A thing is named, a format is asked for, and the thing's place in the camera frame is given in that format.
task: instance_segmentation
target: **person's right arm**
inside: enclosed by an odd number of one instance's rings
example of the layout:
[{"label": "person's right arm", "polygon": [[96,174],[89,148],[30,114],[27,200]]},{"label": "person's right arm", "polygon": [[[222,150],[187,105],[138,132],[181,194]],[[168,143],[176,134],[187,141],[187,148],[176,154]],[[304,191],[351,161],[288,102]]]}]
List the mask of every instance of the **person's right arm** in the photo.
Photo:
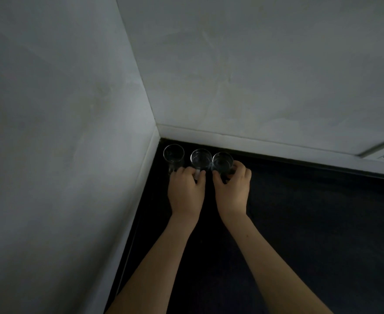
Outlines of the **person's right arm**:
[{"label": "person's right arm", "polygon": [[332,313],[262,237],[246,215],[251,171],[234,161],[236,173],[224,184],[213,172],[218,212],[237,242],[270,313]]}]

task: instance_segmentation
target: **glass cup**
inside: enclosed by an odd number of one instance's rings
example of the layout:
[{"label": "glass cup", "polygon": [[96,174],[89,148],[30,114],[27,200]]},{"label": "glass cup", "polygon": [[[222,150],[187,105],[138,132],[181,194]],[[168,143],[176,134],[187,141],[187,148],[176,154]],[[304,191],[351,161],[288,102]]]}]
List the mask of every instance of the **glass cup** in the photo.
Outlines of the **glass cup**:
[{"label": "glass cup", "polygon": [[168,174],[170,175],[184,165],[185,150],[178,144],[170,144],[164,149],[163,157],[168,163]]},{"label": "glass cup", "polygon": [[212,164],[212,155],[208,150],[199,148],[191,154],[192,167],[196,169],[194,179],[198,180],[202,170],[209,170]]},{"label": "glass cup", "polygon": [[232,156],[227,152],[218,152],[212,158],[211,170],[217,171],[222,181],[225,183],[227,181],[227,175],[234,174],[232,168],[234,160]]}]

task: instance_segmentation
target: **gray wall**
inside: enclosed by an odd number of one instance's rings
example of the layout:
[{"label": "gray wall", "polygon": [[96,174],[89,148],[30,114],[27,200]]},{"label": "gray wall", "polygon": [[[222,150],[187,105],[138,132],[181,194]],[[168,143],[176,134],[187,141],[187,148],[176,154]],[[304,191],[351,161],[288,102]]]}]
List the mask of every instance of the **gray wall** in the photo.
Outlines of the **gray wall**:
[{"label": "gray wall", "polygon": [[154,129],[115,0],[0,0],[0,313],[80,306]]},{"label": "gray wall", "polygon": [[384,142],[384,0],[118,2],[158,125],[350,155]]}]

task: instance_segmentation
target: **baseboard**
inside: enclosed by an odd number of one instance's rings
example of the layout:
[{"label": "baseboard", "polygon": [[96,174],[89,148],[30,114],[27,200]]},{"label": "baseboard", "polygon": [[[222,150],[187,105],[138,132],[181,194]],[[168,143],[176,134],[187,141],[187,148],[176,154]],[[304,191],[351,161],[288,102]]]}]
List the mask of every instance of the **baseboard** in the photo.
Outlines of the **baseboard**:
[{"label": "baseboard", "polygon": [[160,136],[157,127],[155,127],[153,136],[151,137],[150,144],[144,157],[144,161],[142,162],[141,169],[135,182],[135,191],[133,192],[133,198],[131,199],[131,206],[135,207],[135,209],[130,210],[132,213],[128,216],[128,227],[126,227],[120,238],[116,241],[111,257],[109,258],[100,279],[92,288],[84,306],[80,309],[80,313],[99,314],[103,313],[105,309],[109,292],[114,282],[116,271],[118,270],[121,262],[126,241],[128,239],[129,232],[131,231],[132,222],[134,221],[135,213],[137,212],[137,207],[139,205],[139,201],[141,200],[142,191],[144,190],[145,183],[147,182],[148,173],[150,172],[151,164],[153,163],[159,141]]},{"label": "baseboard", "polygon": [[356,155],[260,141],[249,138],[232,137],[218,133],[161,124],[158,124],[157,128],[160,133],[160,137],[162,138],[329,165],[333,167],[384,174],[384,163],[362,159]]}]

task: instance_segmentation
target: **skin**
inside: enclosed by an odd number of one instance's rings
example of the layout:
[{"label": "skin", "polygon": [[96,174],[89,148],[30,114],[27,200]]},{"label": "skin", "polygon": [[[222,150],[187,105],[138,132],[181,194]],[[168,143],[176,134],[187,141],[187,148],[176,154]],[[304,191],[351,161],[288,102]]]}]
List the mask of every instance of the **skin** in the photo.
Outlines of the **skin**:
[{"label": "skin", "polygon": [[195,169],[179,168],[170,175],[168,198],[172,216],[162,235],[147,253],[107,314],[163,314],[173,288],[180,259],[195,228],[205,197],[205,171],[198,183]]},{"label": "skin", "polygon": [[[275,252],[246,215],[251,171],[234,161],[236,172],[224,184],[213,173],[217,208],[239,246],[270,313],[331,313],[323,302]],[[177,269],[195,228],[205,197],[205,171],[195,184],[195,169],[170,175],[168,198],[172,216],[157,242],[142,260],[107,314],[162,314],[167,311]]]}]

